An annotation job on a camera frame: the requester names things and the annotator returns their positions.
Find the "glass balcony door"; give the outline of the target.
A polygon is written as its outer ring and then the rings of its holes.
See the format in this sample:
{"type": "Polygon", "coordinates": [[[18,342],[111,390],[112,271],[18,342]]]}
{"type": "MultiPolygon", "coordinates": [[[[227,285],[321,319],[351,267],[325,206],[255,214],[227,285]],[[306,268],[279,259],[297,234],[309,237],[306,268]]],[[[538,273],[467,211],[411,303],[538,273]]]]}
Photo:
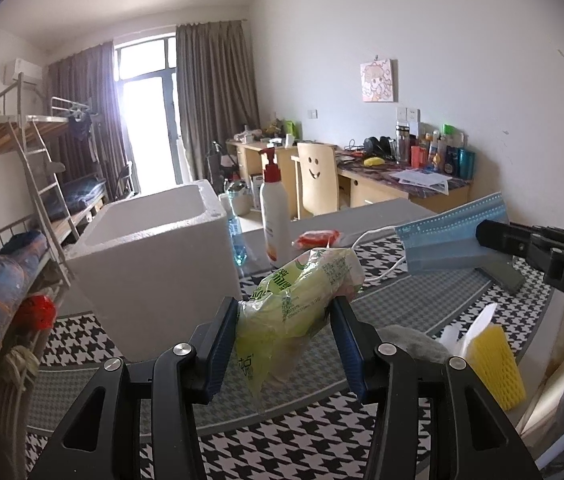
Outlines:
{"type": "Polygon", "coordinates": [[[119,110],[141,194],[184,181],[176,111],[173,36],[123,44],[114,50],[119,110]]]}

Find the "left brown curtain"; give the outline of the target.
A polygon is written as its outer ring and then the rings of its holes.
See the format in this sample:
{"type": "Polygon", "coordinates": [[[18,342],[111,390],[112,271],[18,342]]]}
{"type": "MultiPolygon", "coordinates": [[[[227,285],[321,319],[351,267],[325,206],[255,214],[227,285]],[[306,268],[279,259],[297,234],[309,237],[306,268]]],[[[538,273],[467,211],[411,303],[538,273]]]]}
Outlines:
{"type": "Polygon", "coordinates": [[[111,41],[50,64],[47,97],[50,111],[68,118],[68,130],[50,144],[53,158],[65,166],[61,180],[97,176],[112,200],[128,155],[111,41]]]}

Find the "white pump bottle red cap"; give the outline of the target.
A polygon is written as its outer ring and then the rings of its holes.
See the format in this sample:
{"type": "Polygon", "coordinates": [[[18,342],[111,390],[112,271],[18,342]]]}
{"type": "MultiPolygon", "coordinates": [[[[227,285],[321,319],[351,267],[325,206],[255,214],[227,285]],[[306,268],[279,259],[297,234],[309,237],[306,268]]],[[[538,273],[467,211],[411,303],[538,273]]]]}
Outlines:
{"type": "Polygon", "coordinates": [[[260,154],[267,159],[264,168],[264,183],[260,188],[265,250],[270,263],[275,268],[280,268],[292,258],[288,194],[282,183],[281,169],[276,162],[274,148],[265,148],[260,151],[260,154]]]}

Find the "white wall air conditioner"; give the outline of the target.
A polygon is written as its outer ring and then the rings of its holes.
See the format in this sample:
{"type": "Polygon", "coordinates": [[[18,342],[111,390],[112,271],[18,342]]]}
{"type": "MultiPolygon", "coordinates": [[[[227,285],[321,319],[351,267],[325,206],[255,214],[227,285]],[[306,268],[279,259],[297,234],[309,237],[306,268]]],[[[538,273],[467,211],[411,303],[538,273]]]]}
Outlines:
{"type": "Polygon", "coordinates": [[[3,70],[3,83],[12,84],[22,77],[25,84],[39,86],[43,81],[43,68],[22,58],[13,58],[3,70]]]}

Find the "white papers on desk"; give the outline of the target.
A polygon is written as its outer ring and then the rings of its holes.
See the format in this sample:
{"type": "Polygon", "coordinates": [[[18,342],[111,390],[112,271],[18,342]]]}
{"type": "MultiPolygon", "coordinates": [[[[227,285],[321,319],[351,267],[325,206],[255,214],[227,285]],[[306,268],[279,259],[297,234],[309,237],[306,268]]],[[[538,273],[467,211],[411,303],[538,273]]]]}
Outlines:
{"type": "Polygon", "coordinates": [[[419,169],[405,169],[392,172],[389,177],[395,179],[399,184],[425,188],[438,194],[449,194],[449,182],[452,177],[438,174],[437,172],[427,172],[419,169]]]}

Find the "clear plastic water bottle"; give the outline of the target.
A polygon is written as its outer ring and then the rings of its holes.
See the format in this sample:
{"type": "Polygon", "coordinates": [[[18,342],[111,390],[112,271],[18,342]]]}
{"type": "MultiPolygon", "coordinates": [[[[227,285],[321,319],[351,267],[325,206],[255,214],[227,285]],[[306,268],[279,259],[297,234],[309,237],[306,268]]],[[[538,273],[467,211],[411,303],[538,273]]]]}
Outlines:
{"type": "Polygon", "coordinates": [[[224,207],[224,211],[227,214],[227,224],[231,237],[234,263],[237,266],[242,266],[247,262],[248,253],[244,242],[239,218],[235,215],[231,200],[229,196],[227,196],[227,194],[220,194],[219,199],[222,203],[222,206],[224,207]]]}

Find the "dark grey phone case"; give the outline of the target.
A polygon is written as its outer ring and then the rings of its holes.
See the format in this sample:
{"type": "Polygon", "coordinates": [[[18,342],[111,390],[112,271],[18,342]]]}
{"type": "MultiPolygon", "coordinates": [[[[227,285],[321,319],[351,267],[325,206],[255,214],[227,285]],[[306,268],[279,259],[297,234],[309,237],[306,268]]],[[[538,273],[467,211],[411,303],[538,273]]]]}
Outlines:
{"type": "Polygon", "coordinates": [[[512,259],[506,256],[485,257],[476,269],[511,295],[517,294],[526,281],[524,275],[514,268],[512,259]]]}

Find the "right brown curtain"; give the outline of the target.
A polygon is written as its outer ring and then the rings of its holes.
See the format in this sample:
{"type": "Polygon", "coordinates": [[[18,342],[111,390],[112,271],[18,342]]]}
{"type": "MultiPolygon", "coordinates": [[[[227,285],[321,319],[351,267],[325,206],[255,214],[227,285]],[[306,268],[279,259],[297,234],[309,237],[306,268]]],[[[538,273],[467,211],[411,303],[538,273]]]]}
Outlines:
{"type": "Polygon", "coordinates": [[[208,179],[207,155],[259,126],[253,57],[240,21],[180,25],[176,30],[180,130],[192,177],[208,179]]]}

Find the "white styrofoam box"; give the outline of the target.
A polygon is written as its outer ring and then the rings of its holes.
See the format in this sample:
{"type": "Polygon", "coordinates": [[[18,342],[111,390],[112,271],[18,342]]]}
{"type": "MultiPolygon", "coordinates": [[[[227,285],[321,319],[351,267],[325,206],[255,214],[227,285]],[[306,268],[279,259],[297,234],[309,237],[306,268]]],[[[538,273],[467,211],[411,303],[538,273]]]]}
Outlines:
{"type": "Polygon", "coordinates": [[[241,296],[226,210],[206,180],[106,205],[66,261],[131,362],[187,341],[224,298],[241,296]]]}

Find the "green plastic wipes packet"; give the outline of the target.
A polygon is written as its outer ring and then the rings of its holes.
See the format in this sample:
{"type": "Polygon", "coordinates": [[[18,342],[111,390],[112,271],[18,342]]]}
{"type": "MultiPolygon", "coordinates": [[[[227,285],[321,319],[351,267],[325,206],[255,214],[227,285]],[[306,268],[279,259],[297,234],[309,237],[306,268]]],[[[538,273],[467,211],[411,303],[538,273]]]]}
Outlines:
{"type": "Polygon", "coordinates": [[[314,248],[268,274],[240,303],[234,351],[256,406],[266,385],[288,382],[311,338],[328,322],[331,300],[352,298],[363,282],[352,249],[314,248]]]}

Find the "red snack packet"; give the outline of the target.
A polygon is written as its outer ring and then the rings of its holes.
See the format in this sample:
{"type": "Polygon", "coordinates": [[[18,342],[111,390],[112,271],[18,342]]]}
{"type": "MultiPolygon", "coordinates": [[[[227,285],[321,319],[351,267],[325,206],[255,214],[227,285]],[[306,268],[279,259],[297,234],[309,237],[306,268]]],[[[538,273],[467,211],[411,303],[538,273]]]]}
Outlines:
{"type": "Polygon", "coordinates": [[[300,234],[292,241],[292,246],[298,250],[311,250],[314,248],[334,247],[340,240],[337,230],[313,230],[300,234]]]}

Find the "black folding chair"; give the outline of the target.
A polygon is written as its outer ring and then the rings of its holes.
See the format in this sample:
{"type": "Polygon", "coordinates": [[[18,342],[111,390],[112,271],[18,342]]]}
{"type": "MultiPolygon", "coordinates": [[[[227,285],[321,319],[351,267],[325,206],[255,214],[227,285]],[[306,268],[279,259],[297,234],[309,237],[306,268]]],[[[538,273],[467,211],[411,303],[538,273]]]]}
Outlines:
{"type": "Polygon", "coordinates": [[[122,167],[122,170],[119,171],[114,188],[115,200],[125,200],[133,196],[132,166],[133,162],[130,160],[122,167]]]}

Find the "grey fluffy towel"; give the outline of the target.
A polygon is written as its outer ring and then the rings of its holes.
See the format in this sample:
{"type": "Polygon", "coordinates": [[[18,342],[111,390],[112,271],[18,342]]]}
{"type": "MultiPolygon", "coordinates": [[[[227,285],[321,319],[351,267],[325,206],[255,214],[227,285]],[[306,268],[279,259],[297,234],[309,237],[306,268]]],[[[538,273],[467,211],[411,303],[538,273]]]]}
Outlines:
{"type": "Polygon", "coordinates": [[[413,359],[444,364],[450,352],[437,340],[409,327],[389,325],[378,330],[382,342],[393,344],[413,359]]]}

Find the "smiley face wooden chair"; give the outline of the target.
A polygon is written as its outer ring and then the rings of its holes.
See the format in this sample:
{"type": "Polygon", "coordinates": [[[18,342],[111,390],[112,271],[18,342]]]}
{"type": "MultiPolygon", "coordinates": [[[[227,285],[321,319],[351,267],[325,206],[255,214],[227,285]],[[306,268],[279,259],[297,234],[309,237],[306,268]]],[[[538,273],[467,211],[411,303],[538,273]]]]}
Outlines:
{"type": "Polygon", "coordinates": [[[340,209],[340,181],[334,146],[300,142],[296,148],[294,164],[298,218],[337,212],[340,209]]]}

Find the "blue surgical face mask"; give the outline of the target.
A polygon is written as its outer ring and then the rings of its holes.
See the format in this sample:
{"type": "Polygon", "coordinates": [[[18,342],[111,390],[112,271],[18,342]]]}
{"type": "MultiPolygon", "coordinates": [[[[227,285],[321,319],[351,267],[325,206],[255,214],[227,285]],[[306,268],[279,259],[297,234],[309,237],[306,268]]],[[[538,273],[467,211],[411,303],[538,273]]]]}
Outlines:
{"type": "Polygon", "coordinates": [[[477,227],[485,220],[509,224],[506,202],[501,193],[473,200],[436,216],[384,226],[363,233],[352,249],[371,235],[391,232],[401,241],[404,261],[410,274],[459,269],[477,269],[496,263],[509,264],[512,257],[483,247],[477,240],[477,227]]]}

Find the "long wooden desk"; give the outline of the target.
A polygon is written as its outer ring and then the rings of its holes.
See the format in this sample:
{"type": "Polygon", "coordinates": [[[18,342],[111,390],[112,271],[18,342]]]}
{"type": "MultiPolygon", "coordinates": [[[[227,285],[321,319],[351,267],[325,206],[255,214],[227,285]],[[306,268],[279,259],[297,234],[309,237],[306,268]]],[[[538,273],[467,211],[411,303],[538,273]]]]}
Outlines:
{"type": "MultiPolygon", "coordinates": [[[[229,152],[238,155],[240,174],[246,180],[252,180],[258,174],[264,173],[267,157],[261,151],[266,147],[262,142],[227,143],[229,152]]],[[[392,177],[392,173],[396,171],[393,166],[366,167],[358,158],[344,162],[344,153],[339,150],[333,150],[332,154],[332,167],[337,170],[334,182],[338,185],[340,207],[361,207],[404,198],[430,211],[443,212],[463,205],[470,199],[471,183],[468,181],[452,179],[449,182],[449,191],[444,194],[399,183],[392,177]]],[[[297,148],[277,148],[276,163],[280,167],[282,183],[288,193],[291,215],[297,219],[312,216],[314,212],[307,207],[309,200],[304,196],[305,174],[297,148]]]]}

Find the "brown curtain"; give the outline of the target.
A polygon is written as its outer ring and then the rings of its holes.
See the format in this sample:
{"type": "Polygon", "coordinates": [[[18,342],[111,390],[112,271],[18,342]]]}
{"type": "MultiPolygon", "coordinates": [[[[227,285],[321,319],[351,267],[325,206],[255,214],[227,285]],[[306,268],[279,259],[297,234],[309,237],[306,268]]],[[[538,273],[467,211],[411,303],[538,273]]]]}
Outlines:
{"type": "Polygon", "coordinates": [[[180,130],[192,177],[208,179],[207,155],[259,126],[253,57],[240,21],[180,25],[176,30],[180,130]]]}
{"type": "Polygon", "coordinates": [[[112,200],[128,155],[111,41],[50,64],[47,97],[50,111],[68,118],[68,130],[50,144],[53,158],[65,166],[61,180],[97,176],[112,200]]]}

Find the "yellow banana toy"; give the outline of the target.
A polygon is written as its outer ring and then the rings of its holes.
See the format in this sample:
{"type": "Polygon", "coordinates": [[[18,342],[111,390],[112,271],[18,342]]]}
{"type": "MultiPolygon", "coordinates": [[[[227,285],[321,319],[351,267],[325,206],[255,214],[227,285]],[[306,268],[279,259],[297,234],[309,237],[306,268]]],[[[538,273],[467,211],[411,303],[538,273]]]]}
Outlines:
{"type": "Polygon", "coordinates": [[[386,160],[378,156],[368,157],[363,161],[363,166],[365,167],[378,167],[384,166],[385,164],[386,160]]]}

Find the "cartoon wall picture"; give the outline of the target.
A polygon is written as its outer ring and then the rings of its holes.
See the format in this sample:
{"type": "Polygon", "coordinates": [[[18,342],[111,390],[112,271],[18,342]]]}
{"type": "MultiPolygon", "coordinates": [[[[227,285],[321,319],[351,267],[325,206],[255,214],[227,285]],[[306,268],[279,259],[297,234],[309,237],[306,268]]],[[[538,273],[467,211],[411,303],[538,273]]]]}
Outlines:
{"type": "Polygon", "coordinates": [[[391,60],[375,60],[360,65],[362,100],[365,103],[395,101],[391,60]]]}

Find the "yellow foam fruit net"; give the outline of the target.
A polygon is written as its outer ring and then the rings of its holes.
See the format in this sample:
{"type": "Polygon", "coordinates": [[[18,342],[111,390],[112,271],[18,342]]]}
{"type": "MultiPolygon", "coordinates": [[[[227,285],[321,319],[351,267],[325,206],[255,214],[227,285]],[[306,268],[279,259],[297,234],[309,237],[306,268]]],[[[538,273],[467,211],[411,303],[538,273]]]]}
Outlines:
{"type": "Polygon", "coordinates": [[[524,382],[506,332],[489,324],[466,338],[464,358],[503,411],[511,411],[526,399],[524,382]]]}

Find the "red plastic bag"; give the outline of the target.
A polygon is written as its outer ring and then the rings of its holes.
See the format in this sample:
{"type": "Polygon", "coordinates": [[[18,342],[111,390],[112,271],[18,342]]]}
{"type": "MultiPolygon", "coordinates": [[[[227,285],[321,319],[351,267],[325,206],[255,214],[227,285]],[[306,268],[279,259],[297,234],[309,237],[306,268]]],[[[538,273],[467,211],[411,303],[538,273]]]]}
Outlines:
{"type": "Polygon", "coordinates": [[[16,327],[23,330],[50,330],[56,319],[56,307],[47,296],[34,295],[23,300],[14,315],[16,327]]]}

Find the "metal bunk bed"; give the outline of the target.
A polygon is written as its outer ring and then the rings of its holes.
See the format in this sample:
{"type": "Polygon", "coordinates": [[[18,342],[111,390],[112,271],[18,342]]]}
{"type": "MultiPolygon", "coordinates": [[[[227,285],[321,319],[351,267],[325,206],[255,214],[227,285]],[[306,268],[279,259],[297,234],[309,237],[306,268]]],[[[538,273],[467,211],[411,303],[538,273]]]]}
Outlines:
{"type": "Polygon", "coordinates": [[[47,96],[31,108],[26,101],[37,93],[22,77],[0,91],[0,243],[38,228],[59,252],[66,237],[79,234],[79,218],[115,197],[97,176],[61,180],[65,166],[50,144],[68,130],[68,118],[50,111],[47,96]]]}

